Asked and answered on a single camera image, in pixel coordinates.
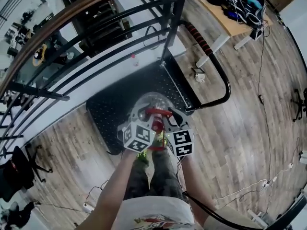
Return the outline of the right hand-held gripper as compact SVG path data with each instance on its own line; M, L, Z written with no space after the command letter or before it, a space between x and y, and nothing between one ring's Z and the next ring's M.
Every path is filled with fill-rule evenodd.
M163 118L166 140L169 148L176 157L191 155L194 151L194 132L189 125L188 116L176 108L168 108L179 126L173 131L173 125L168 117Z

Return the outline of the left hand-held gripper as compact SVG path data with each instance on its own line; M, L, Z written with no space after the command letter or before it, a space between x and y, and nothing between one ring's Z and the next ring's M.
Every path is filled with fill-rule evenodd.
M148 107L148 103L135 105L130 113L130 122L123 127L123 146L134 152L143 152L148 149L155 137L152 130L153 114L145 114L144 120L140 120L139 113Z

